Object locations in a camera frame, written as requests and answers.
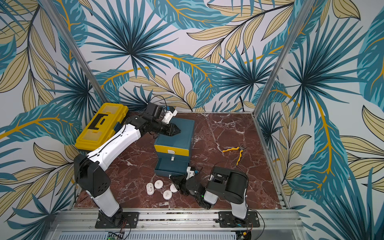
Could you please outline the teal bottom drawer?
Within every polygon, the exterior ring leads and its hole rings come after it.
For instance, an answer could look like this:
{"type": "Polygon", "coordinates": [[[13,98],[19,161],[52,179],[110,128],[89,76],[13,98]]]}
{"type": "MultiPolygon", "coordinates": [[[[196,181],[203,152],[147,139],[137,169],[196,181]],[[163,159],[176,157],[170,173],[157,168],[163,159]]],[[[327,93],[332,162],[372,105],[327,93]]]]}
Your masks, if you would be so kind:
{"type": "Polygon", "coordinates": [[[171,159],[159,158],[155,167],[155,174],[160,177],[170,177],[172,175],[185,175],[189,163],[182,161],[172,161],[171,159]]]}

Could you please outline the teal drawer cabinet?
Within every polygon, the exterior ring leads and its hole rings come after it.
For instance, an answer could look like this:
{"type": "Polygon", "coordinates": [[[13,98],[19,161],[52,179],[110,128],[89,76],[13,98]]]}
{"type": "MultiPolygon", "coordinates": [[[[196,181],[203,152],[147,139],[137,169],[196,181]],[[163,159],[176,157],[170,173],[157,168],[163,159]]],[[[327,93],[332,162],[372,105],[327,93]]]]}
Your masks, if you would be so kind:
{"type": "Polygon", "coordinates": [[[178,156],[178,155],[164,154],[164,153],[157,152],[158,157],[171,159],[172,161],[176,160],[176,161],[189,163],[191,160],[192,141],[194,138],[195,121],[188,120],[188,119],[181,119],[181,118],[173,118],[171,120],[171,123],[175,124],[181,130],[181,133],[173,137],[159,135],[159,137],[155,141],[154,146],[162,145],[162,146],[176,147],[176,148],[182,148],[182,149],[189,149],[190,156],[185,157],[185,156],[178,156]]]}

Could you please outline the white oval earphone case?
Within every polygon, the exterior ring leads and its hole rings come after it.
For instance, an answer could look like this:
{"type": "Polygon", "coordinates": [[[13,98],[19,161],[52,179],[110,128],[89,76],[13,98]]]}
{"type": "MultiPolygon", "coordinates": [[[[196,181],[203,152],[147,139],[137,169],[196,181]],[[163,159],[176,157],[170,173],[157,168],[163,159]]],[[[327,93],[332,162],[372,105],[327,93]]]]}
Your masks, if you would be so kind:
{"type": "Polygon", "coordinates": [[[147,183],[146,184],[146,191],[149,196],[153,195],[155,193],[155,187],[153,183],[147,183]]]}

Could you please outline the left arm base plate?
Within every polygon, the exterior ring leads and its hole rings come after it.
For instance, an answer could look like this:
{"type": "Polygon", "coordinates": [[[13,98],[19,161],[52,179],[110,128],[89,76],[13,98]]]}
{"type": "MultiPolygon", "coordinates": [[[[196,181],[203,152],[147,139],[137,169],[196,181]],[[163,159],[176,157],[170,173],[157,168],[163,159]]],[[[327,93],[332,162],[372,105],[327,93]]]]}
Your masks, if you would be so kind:
{"type": "Polygon", "coordinates": [[[99,211],[96,229],[135,229],[139,220],[139,212],[121,212],[118,211],[112,217],[106,216],[102,211],[99,211]]]}

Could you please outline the white round case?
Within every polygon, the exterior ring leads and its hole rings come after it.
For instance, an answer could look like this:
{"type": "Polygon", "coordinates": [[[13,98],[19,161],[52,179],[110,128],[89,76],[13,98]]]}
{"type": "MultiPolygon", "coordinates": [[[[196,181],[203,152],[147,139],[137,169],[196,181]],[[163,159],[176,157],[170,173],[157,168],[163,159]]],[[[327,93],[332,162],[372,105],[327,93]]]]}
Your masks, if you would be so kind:
{"type": "Polygon", "coordinates": [[[157,180],[157,181],[155,181],[155,183],[154,183],[154,187],[155,187],[157,190],[161,189],[163,186],[164,186],[164,182],[163,182],[162,180],[157,180]]]}
{"type": "Polygon", "coordinates": [[[173,193],[171,190],[166,190],[163,192],[163,198],[167,201],[170,200],[172,196],[173,196],[173,193]]]}
{"type": "Polygon", "coordinates": [[[170,191],[171,191],[172,193],[177,193],[179,190],[176,188],[176,186],[175,186],[174,184],[171,184],[171,186],[170,186],[170,191]]]}

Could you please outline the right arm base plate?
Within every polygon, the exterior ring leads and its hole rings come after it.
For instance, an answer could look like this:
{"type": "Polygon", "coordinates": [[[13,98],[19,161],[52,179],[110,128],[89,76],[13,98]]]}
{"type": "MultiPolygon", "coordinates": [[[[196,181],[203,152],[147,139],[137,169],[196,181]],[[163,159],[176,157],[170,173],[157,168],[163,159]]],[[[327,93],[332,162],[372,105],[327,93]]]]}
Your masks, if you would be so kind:
{"type": "Polygon", "coordinates": [[[216,223],[220,224],[221,228],[258,228],[260,227],[259,216],[256,211],[248,211],[246,218],[239,219],[233,216],[231,211],[218,212],[216,223]]]}

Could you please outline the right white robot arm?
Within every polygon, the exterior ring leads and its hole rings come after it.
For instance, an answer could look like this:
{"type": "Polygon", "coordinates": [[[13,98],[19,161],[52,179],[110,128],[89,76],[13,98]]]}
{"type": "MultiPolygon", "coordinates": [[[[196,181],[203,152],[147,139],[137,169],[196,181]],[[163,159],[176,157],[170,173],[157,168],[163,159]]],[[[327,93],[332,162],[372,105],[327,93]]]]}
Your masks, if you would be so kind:
{"type": "Polygon", "coordinates": [[[199,173],[196,168],[187,167],[185,174],[171,175],[170,180],[176,190],[194,197],[200,207],[208,210],[222,199],[231,204],[232,216],[245,220],[248,214],[248,176],[242,171],[213,167],[207,184],[203,186],[197,178],[199,173]]]}

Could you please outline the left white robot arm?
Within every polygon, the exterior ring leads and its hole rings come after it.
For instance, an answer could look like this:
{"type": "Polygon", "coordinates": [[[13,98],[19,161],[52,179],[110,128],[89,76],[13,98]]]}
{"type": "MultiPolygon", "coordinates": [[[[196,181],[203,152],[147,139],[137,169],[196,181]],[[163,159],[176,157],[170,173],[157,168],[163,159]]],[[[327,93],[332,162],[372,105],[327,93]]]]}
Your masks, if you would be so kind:
{"type": "Polygon", "coordinates": [[[110,189],[111,179],[106,170],[126,148],[146,133],[152,132],[172,137],[181,133],[181,130],[173,123],[133,116],[102,146],[87,155],[79,154],[75,157],[75,181],[91,196],[105,217],[118,218],[122,211],[110,189]]]}

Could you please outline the yellow top drawer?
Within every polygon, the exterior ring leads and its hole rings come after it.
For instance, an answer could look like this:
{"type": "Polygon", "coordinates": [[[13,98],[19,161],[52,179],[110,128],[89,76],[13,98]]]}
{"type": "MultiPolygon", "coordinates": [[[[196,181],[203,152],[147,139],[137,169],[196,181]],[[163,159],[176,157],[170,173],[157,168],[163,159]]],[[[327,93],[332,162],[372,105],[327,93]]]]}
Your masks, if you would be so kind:
{"type": "Polygon", "coordinates": [[[189,149],[182,149],[182,148],[162,146],[162,145],[155,145],[155,149],[156,149],[156,152],[158,153],[172,154],[172,155],[185,156],[185,157],[190,156],[189,149]]]}

